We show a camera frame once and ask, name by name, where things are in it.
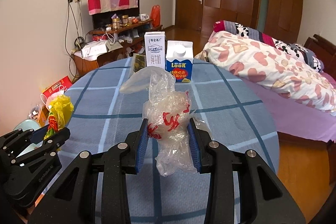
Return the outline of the cow pattern pillow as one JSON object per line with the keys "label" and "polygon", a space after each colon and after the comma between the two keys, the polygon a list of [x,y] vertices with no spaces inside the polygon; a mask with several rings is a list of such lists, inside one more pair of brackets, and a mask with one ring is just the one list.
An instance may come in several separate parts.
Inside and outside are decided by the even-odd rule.
{"label": "cow pattern pillow", "polygon": [[312,69],[317,72],[323,72],[323,62],[317,58],[315,53],[300,44],[284,43],[281,40],[272,38],[258,30],[253,28],[244,27],[240,23],[229,22],[226,20],[217,21],[214,23],[214,32],[227,31],[233,35],[240,36],[242,38],[249,38],[257,40],[269,46],[273,46],[280,51],[295,57],[299,61],[304,61]]}

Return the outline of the heart pattern duvet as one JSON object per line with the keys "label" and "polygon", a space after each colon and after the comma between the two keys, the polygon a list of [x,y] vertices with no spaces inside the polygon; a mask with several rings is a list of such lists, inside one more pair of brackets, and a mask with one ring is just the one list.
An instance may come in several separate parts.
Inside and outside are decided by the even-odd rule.
{"label": "heart pattern duvet", "polygon": [[208,61],[283,98],[335,115],[335,88],[284,51],[226,31],[211,35],[197,59]]}

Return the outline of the clear bag of snacks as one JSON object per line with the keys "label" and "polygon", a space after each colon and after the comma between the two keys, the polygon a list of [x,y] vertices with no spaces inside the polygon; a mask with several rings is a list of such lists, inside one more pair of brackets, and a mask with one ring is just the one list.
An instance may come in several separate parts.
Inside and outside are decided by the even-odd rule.
{"label": "clear bag of snacks", "polygon": [[41,105],[34,106],[28,114],[28,118],[35,121],[42,121],[43,117],[43,107]]}

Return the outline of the white mug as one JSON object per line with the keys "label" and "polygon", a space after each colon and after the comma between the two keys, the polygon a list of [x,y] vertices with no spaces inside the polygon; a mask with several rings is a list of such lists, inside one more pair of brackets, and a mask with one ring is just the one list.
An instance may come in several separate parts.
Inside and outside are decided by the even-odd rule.
{"label": "white mug", "polygon": [[147,20],[149,20],[149,15],[148,14],[139,14],[139,20],[140,21],[147,21]]}

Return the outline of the dark green small packet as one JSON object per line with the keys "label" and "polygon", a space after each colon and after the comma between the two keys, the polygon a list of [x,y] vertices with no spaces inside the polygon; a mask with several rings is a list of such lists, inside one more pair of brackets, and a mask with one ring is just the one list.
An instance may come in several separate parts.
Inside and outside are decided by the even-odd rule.
{"label": "dark green small packet", "polygon": [[129,76],[146,67],[146,56],[134,53],[131,58],[131,66]]}

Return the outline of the orange hanging bag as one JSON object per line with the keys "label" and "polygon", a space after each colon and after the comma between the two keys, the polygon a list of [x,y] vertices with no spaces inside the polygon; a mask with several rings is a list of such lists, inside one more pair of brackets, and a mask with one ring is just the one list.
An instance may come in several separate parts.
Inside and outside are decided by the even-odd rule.
{"label": "orange hanging bag", "polygon": [[158,27],[161,23],[161,8],[160,5],[154,5],[150,13],[151,23],[153,27]]}

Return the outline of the blue checked table cloth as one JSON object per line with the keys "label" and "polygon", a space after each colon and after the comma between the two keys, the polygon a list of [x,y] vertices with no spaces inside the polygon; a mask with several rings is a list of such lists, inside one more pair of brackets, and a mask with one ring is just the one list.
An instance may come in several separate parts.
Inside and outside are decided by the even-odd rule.
{"label": "blue checked table cloth", "polygon": [[193,64],[189,83],[175,95],[147,89],[122,93],[131,60],[91,71],[68,89],[74,111],[70,138],[59,151],[63,167],[82,151],[105,152],[149,118],[149,141],[139,174],[127,176],[132,223],[203,223],[210,176],[187,158],[187,119],[195,118],[228,149],[255,150],[273,171],[279,166],[278,134],[271,115],[241,79],[204,61]]}

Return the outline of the cloth covered television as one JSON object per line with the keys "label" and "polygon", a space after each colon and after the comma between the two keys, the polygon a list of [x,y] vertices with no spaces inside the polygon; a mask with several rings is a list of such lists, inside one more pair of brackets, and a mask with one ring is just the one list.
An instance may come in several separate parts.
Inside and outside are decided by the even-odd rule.
{"label": "cloth covered television", "polygon": [[111,24],[114,15],[139,15],[139,0],[87,0],[87,3],[94,29]]}

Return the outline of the red plastic bag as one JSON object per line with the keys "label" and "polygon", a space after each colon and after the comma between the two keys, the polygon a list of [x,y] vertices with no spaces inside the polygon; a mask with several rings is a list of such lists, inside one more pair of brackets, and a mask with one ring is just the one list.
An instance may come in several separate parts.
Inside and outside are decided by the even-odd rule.
{"label": "red plastic bag", "polygon": [[61,94],[52,99],[48,105],[48,128],[43,140],[56,135],[60,130],[64,129],[70,121],[74,111],[74,105],[69,96]]}

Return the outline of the white box on cabinet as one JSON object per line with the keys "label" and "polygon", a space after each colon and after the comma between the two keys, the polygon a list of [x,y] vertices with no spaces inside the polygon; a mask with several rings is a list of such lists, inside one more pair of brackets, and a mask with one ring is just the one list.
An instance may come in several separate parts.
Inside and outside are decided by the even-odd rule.
{"label": "white box on cabinet", "polygon": [[106,46],[107,40],[93,41],[86,44],[81,49],[82,58],[98,56],[108,52],[108,47]]}

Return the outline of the red orange cardboard box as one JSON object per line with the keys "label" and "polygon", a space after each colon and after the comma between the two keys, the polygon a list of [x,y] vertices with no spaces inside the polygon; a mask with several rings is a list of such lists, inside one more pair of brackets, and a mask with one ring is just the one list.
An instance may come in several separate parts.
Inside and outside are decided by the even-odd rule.
{"label": "red orange cardboard box", "polygon": [[46,108],[49,108],[51,101],[56,97],[63,95],[71,86],[72,82],[70,78],[68,76],[63,77],[41,93],[41,101]]}

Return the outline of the wooden tv cabinet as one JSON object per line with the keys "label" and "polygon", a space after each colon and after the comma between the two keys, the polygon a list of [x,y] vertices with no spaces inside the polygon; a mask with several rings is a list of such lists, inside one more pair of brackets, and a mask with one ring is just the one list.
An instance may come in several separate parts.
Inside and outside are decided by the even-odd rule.
{"label": "wooden tv cabinet", "polygon": [[124,59],[133,53],[144,52],[144,34],[146,32],[161,31],[162,26],[153,27],[151,19],[140,21],[118,29],[93,30],[89,32],[92,38],[99,38],[99,41],[107,40],[106,46],[108,52],[98,55],[82,58],[81,49],[72,53],[76,66],[76,75],[84,76],[90,71],[98,69],[103,65],[113,61]]}

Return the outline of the white tall milk carton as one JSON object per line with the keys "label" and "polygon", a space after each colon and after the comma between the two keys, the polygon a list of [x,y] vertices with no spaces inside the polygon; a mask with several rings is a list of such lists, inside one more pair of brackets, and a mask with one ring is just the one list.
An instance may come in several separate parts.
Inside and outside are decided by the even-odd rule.
{"label": "white tall milk carton", "polygon": [[165,69],[165,42],[166,35],[164,31],[146,32],[145,39],[145,54],[146,65]]}

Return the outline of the wooden headboard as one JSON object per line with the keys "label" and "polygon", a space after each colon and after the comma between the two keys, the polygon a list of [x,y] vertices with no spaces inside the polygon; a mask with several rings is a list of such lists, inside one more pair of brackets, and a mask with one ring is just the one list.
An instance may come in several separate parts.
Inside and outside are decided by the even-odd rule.
{"label": "wooden headboard", "polygon": [[312,50],[318,59],[324,64],[324,72],[335,79],[336,77],[336,45],[329,42],[322,36],[314,34],[313,37],[308,37],[305,48]]}

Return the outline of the blue white gable carton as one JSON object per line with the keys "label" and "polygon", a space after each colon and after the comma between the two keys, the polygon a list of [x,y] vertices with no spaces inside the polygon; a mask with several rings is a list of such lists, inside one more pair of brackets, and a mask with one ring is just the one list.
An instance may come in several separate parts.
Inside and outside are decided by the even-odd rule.
{"label": "blue white gable carton", "polygon": [[178,83],[189,83],[193,70],[193,42],[167,41],[166,70]]}

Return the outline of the clear bag red print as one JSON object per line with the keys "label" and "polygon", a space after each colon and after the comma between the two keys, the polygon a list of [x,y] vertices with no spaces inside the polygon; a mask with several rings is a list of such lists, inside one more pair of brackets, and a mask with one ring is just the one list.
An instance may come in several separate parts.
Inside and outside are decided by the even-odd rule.
{"label": "clear bag red print", "polygon": [[150,138],[158,141],[155,158],[159,174],[167,177],[177,170],[195,173],[189,146],[187,125],[194,118],[189,92],[175,90],[175,77],[159,67],[145,67],[132,74],[122,84],[125,94],[148,90],[148,100],[143,104],[142,117],[148,120]]}

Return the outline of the light blue enamel basin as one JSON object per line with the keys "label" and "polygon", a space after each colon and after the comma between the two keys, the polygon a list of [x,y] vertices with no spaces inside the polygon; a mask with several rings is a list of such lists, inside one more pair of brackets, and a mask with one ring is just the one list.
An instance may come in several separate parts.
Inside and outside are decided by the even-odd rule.
{"label": "light blue enamel basin", "polygon": [[[24,120],[22,121],[20,124],[18,124],[14,130],[18,130],[18,129],[22,129],[23,131],[25,130],[30,130],[30,129],[34,129],[34,130],[38,130],[41,128],[40,124],[35,121],[35,120],[32,120],[32,119],[27,119],[27,120]],[[42,145],[42,141],[40,141],[39,143],[35,144],[35,143],[32,143],[30,144],[26,149],[24,149],[20,154],[19,156],[22,156],[24,155],[25,153],[28,153],[38,147],[40,147]]]}

